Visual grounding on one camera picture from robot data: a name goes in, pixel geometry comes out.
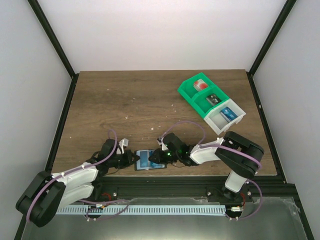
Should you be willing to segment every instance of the brown wood surface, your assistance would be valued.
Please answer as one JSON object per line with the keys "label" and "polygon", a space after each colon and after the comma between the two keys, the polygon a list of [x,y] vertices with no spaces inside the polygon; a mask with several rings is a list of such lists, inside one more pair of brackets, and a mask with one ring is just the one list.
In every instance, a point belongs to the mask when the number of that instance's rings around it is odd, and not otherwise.
{"label": "brown wood surface", "polygon": [[[242,121],[230,130],[261,145],[265,154],[260,175],[275,175],[265,132],[244,70],[154,70],[84,71],[79,75],[69,113],[57,151],[53,172],[79,166],[99,151],[114,129],[118,139],[129,139],[128,149],[158,148],[156,138],[176,122],[189,120],[206,130],[203,143],[214,141],[216,133],[177,92],[180,84],[203,72],[245,112]],[[202,131],[192,124],[178,125],[173,132],[187,144],[197,143]],[[135,171],[134,166],[112,176],[227,175],[230,169],[222,161],[199,166]]]}

